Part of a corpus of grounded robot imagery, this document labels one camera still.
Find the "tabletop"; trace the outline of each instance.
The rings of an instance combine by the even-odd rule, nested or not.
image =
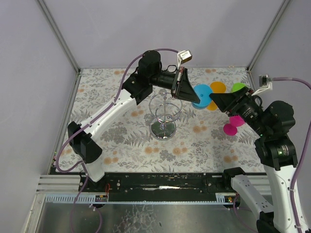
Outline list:
[[[117,92],[124,70],[84,69],[70,122],[79,123],[106,104]],[[226,92],[230,92],[234,83],[249,85],[243,67],[189,68],[188,77],[192,86],[222,82]],[[154,87],[156,94],[163,91]],[[258,136],[248,125],[238,127],[235,136],[228,136],[223,131],[223,126],[229,123],[225,113],[219,109],[198,110],[184,101],[176,121],[176,134],[167,141],[159,141],[149,131],[154,119],[149,102],[150,98],[145,99],[116,119],[96,142],[103,149],[102,163],[107,172],[223,172],[237,166],[246,172],[264,171],[254,146]],[[60,157],[60,167],[68,169],[79,160],[67,145]],[[73,172],[80,170],[82,167],[78,166]]]

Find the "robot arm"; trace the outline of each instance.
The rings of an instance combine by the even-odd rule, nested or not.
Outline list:
[[[298,161],[296,150],[287,136],[295,124],[291,105],[274,101],[263,111],[262,101],[253,95],[253,90],[243,89],[227,94],[210,94],[222,112],[228,116],[239,115],[260,136],[255,141],[256,152],[267,173],[273,204],[270,205],[252,186],[241,169],[227,169],[223,179],[245,200],[257,220],[259,233],[294,233],[297,228],[290,199],[290,183]],[[294,198],[299,215],[301,230],[308,232],[308,226],[299,201],[297,185]]]
[[[188,80],[187,69],[180,66],[191,58],[190,51],[179,52],[177,54],[178,67],[174,72],[169,72],[162,70],[161,57],[157,51],[146,51],[139,60],[136,71],[123,83],[119,98],[116,101],[113,97],[105,106],[82,121],[81,124],[78,125],[73,121],[68,125],[69,137],[85,125],[90,125],[76,135],[70,141],[70,145],[74,152],[82,158],[88,175],[94,182],[99,181],[104,176],[103,150],[96,144],[96,141],[118,117],[147,98],[153,91],[153,85],[171,90],[174,98],[195,103],[200,102]],[[99,117],[108,107],[110,107],[109,110]],[[97,117],[98,119],[91,124],[91,121]]]

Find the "floral tablecloth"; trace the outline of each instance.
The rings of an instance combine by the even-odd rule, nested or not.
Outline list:
[[[84,69],[70,121],[79,123],[108,102],[117,92],[123,73],[124,69]],[[249,85],[243,67],[189,68],[188,76],[192,86],[223,82],[226,92],[234,83]],[[154,87],[154,91],[157,94],[164,89]],[[147,98],[118,118],[97,141],[103,148],[107,172],[222,172],[236,166],[247,172],[263,171],[253,145],[257,136],[248,125],[239,127],[235,136],[228,136],[223,131],[229,122],[226,114],[218,109],[198,110],[184,101],[175,136],[159,141],[150,135],[153,118],[149,101]],[[79,160],[67,146],[60,167],[68,169]],[[78,166],[73,171],[80,170],[82,167]]]

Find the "gray wall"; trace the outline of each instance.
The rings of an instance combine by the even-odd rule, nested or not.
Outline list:
[[[311,83],[311,1],[293,0],[271,36],[267,46],[252,70],[258,83],[258,75],[271,77],[295,77]],[[289,133],[300,157],[311,118],[311,91],[303,84],[275,82],[273,91],[262,95],[265,107],[274,100],[283,100],[294,107],[296,125]],[[311,145],[305,159],[298,188],[301,202],[311,224]]]
[[[0,232],[21,230],[75,73],[34,0],[0,1]]]
[[[155,48],[188,67],[246,66],[283,0],[46,0],[81,67],[126,67]],[[164,64],[176,62],[165,53]]]

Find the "gray floor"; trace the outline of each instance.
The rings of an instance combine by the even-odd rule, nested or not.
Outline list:
[[[69,214],[72,204],[46,203],[38,231],[42,233],[70,232]],[[106,205],[100,209],[103,233],[248,233],[234,215],[216,205]],[[256,220],[249,211],[239,215],[253,229]],[[75,206],[75,233],[94,233],[99,215],[87,205]]]

